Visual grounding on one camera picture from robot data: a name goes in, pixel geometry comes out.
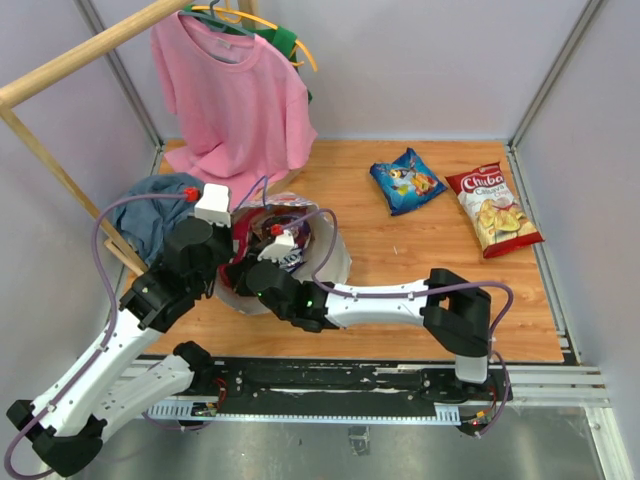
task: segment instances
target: wooden clothes rack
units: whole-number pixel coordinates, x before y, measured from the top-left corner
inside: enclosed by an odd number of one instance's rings
[[[86,42],[0,88],[0,117],[94,219],[100,215],[100,209],[62,168],[47,147],[18,118],[13,108],[88,63],[109,53],[173,12],[186,7],[192,1],[156,0],[148,7],[91,37]],[[252,6],[254,2],[243,3]],[[102,220],[100,225],[110,241],[118,247],[129,263],[136,267],[136,271],[145,272],[147,270],[145,263],[113,225],[106,219]]]

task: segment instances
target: clothes hanger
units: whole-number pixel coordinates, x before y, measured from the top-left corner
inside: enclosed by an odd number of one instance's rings
[[[181,10],[178,15],[181,16],[186,16],[186,17],[194,17],[197,18],[199,20],[203,20],[202,23],[204,23],[209,30],[213,31],[213,32],[225,32],[227,29],[231,29],[231,30],[235,30],[236,32],[239,32],[243,35],[246,35],[248,37],[252,37],[254,36],[253,32],[250,32],[249,30],[242,28],[238,25],[230,25],[227,24],[221,20],[218,20],[215,17],[215,13],[214,13],[214,5],[216,3],[218,3],[220,0],[213,0],[210,4],[209,4],[209,13],[198,13],[198,12],[185,12],[183,10]],[[235,60],[231,60],[229,58],[225,58],[225,57],[221,57],[219,55],[216,55],[214,53],[209,53],[209,55],[213,58],[215,58],[216,60],[219,60],[221,62],[225,62],[225,63],[229,63],[229,64],[237,64],[238,62]]]
[[[180,12],[178,12],[178,15],[195,17],[199,20],[205,20],[205,22],[203,23],[207,27],[209,27],[210,30],[214,32],[224,32],[226,30],[235,30],[236,32],[241,33],[242,35],[253,38],[254,36],[253,32],[250,32],[246,28],[243,28],[239,25],[234,25],[234,23],[239,23],[239,21],[227,23],[225,21],[222,21],[222,18],[223,18],[222,16],[220,16],[220,19],[216,18],[215,12],[219,7],[214,8],[214,5],[216,5],[219,2],[220,0],[213,0],[208,7],[201,5],[201,7],[203,8],[198,8],[197,11],[195,11],[196,10],[195,8],[191,12],[186,12],[184,10],[181,10]],[[208,13],[199,13],[200,11],[203,11],[203,10],[208,11]]]
[[[250,13],[245,13],[245,12],[239,12],[238,10],[232,10],[230,8],[228,8],[229,6],[229,2],[227,0],[225,0],[225,5],[227,6],[226,8],[223,7],[213,7],[213,10],[215,10],[215,12],[218,14],[218,16],[220,16],[220,13],[228,13],[231,15],[236,15],[238,17],[237,20],[234,19],[233,23],[238,23],[240,22],[241,17],[242,18],[248,18],[249,20],[253,20],[254,22],[260,23],[262,25],[265,25],[273,30],[277,30],[278,26],[275,23],[271,23],[263,18],[260,17],[256,17],[255,15],[251,15]],[[203,10],[209,10],[209,8],[212,5],[209,5],[209,7],[207,7],[206,5],[194,5],[193,7],[191,7],[192,11],[194,12],[198,12],[198,11],[203,11]],[[293,52],[295,52],[296,48],[300,48],[300,50],[302,50],[302,52],[305,54],[305,56],[309,59],[309,63],[311,64],[311,68],[313,68],[314,72],[318,71],[318,65],[316,64],[315,59],[313,58],[313,55],[311,55],[311,52],[309,51],[309,49],[306,47],[306,45],[304,43],[302,43],[300,40],[296,40],[296,45],[293,48],[293,50],[291,51],[291,53],[289,54],[289,58],[291,57],[291,55],[293,55]],[[293,64],[294,66],[298,67],[300,65],[303,65],[304,62],[297,62],[295,64]]]

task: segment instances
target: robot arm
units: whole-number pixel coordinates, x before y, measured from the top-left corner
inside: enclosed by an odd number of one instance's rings
[[[107,347],[99,336],[69,371],[33,401],[16,401],[7,416],[20,430],[43,409],[48,413],[26,433],[40,458],[63,476],[88,465],[103,443],[129,420],[172,394],[210,384],[209,354],[193,342],[128,384],[113,388],[130,363],[195,305],[210,297],[218,267],[233,256],[229,191],[208,184],[187,218],[164,239],[161,258],[122,297],[116,330]],[[456,355],[456,376],[483,383],[489,355],[491,297],[479,288],[414,298],[359,298],[364,293],[403,293],[465,283],[448,270],[433,269],[426,280],[392,287],[336,285],[350,297],[300,282],[277,267],[294,248],[289,231],[273,238],[246,264],[246,289],[278,318],[309,332],[359,323],[401,323],[426,328]],[[449,305],[440,304],[447,298]],[[102,352],[55,407],[51,400],[77,376],[96,349]]]
[[[114,383],[131,362],[202,295],[210,296],[220,265],[233,256],[228,189],[207,185],[195,208],[164,239],[161,258],[122,297],[112,337],[101,332],[74,365],[33,401],[18,400],[7,411],[22,430],[43,409],[47,414],[26,432],[40,458],[62,476],[82,470],[129,420],[160,400],[199,384],[210,356],[197,345],[180,345],[161,363],[128,384]],[[96,350],[100,354],[87,368]],[[71,388],[52,400],[69,382]]]
[[[455,354],[459,380],[481,384],[487,379],[490,353],[491,296],[480,288],[405,298],[362,298],[365,293],[404,293],[467,283],[446,269],[432,269],[426,280],[385,287],[335,285],[342,296],[314,282],[300,282],[269,261],[257,263],[247,274],[249,290],[281,320],[309,332],[349,328],[363,323],[401,323],[426,328]],[[440,306],[449,300],[447,308]]]

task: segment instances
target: red chips bag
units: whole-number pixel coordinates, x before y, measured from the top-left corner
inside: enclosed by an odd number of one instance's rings
[[[500,162],[446,179],[473,223],[484,258],[543,241],[504,181]]]

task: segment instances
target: wooden platform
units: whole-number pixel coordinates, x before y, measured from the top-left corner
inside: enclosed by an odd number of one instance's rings
[[[374,162],[391,162],[411,146],[444,181],[445,175],[500,161],[513,191],[500,143],[317,141],[311,159],[288,187],[335,210],[353,259],[349,283],[393,285],[446,267],[470,281],[497,280],[516,295],[497,330],[495,348],[509,361],[561,362],[555,326],[531,248],[484,260],[471,223],[451,190],[423,208],[391,217],[369,175]],[[171,168],[163,162],[161,172]],[[491,291],[493,315],[505,294]],[[325,358],[451,359],[426,331],[410,326],[358,326],[311,334],[273,315],[248,317],[216,299],[203,300],[149,353],[169,353],[194,340],[212,355]]]

